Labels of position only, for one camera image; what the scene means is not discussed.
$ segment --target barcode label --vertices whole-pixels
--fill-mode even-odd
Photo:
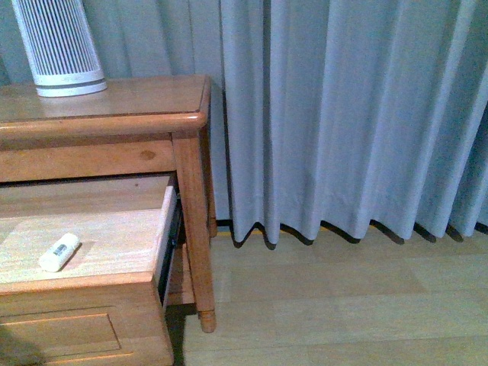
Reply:
[[[57,247],[57,249],[54,251],[54,255],[57,255],[58,257],[65,251],[67,250],[68,247],[65,246],[64,244],[61,244],[60,246]]]

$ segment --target open drawer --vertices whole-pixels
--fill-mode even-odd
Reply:
[[[172,364],[176,207],[171,175],[1,186],[0,364]],[[43,271],[64,233],[82,245]]]

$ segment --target gray curtain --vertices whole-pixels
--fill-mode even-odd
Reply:
[[[282,223],[309,239],[323,220],[356,238],[370,220],[405,239],[488,225],[488,2],[84,3],[108,77],[212,76],[217,216],[236,240],[255,223],[271,242]],[[0,14],[0,82],[26,81]]]

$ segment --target white air purifier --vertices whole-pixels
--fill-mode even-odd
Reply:
[[[12,0],[42,97],[66,97],[107,88],[82,0]]]

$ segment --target table leg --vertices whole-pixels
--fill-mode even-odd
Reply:
[[[172,143],[195,302],[202,330],[213,332],[216,326],[215,303],[199,133],[197,131],[173,133]]]
[[[208,206],[208,230],[210,237],[217,235],[217,215],[215,214],[214,183],[212,181],[212,165],[210,161],[210,139],[208,125],[201,129],[201,155],[204,166],[205,191]]]

